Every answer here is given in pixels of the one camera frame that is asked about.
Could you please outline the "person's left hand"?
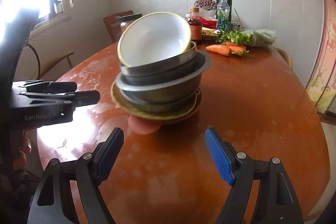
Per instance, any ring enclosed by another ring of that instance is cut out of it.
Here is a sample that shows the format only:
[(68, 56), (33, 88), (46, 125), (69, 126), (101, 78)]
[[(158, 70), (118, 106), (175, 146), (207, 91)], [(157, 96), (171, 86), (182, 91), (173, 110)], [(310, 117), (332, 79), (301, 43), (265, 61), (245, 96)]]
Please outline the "person's left hand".
[(32, 144), (30, 139), (26, 137), (25, 133), (29, 131), (34, 131), (36, 129), (36, 127), (24, 129), (18, 135), (17, 152), (16, 155), (13, 157), (13, 168), (15, 170), (23, 169), (26, 166), (27, 155), (29, 155), (32, 151)]

